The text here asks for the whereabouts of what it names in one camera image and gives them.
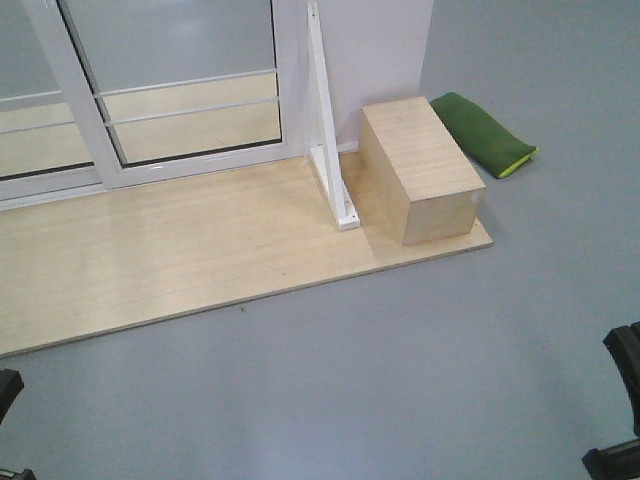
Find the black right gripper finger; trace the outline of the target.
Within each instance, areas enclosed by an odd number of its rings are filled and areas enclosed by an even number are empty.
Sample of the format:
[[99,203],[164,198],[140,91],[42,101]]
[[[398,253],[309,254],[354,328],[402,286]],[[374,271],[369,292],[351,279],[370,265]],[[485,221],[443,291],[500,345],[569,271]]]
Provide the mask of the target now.
[[582,457],[582,463],[592,479],[638,479],[639,440],[592,449]]
[[603,344],[625,385],[633,413],[633,431],[639,434],[639,323],[612,329]]

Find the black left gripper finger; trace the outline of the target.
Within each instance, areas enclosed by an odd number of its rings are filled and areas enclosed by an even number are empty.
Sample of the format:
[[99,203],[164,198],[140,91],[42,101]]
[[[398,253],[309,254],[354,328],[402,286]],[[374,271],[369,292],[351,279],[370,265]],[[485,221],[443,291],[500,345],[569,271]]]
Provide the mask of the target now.
[[0,374],[0,423],[3,422],[13,402],[24,389],[19,371],[3,369]]
[[30,469],[24,469],[22,471],[12,471],[1,468],[0,480],[37,480],[37,477]]

